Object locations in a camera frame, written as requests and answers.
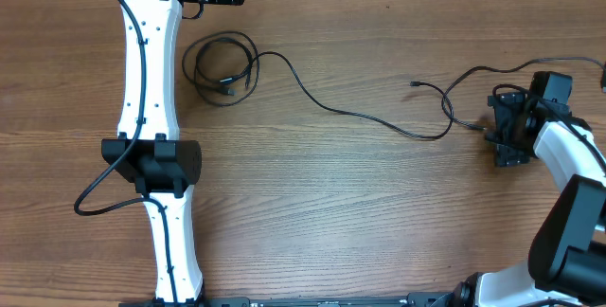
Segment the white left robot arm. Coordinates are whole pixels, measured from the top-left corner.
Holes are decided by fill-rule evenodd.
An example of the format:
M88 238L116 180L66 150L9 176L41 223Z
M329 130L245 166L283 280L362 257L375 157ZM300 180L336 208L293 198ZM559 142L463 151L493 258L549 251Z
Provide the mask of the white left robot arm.
M201 174L198 142L180 137L175 50L186 3L239 6L244 0L120 0L126 39L124 103L104 160L134 184L151 224L157 268L151 306L200 306L192 196Z

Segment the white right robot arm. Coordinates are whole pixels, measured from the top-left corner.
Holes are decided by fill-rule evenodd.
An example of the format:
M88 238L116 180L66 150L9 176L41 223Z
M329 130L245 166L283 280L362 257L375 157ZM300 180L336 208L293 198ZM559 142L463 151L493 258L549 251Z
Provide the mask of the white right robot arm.
M541 160L560 196L524 262L476 273L439 300L443 306L602 306L605 246L605 157L587 122L568 106L573 80L537 72L529 88L499 84L488 97L495 129L485 139L494 163L509 167Z

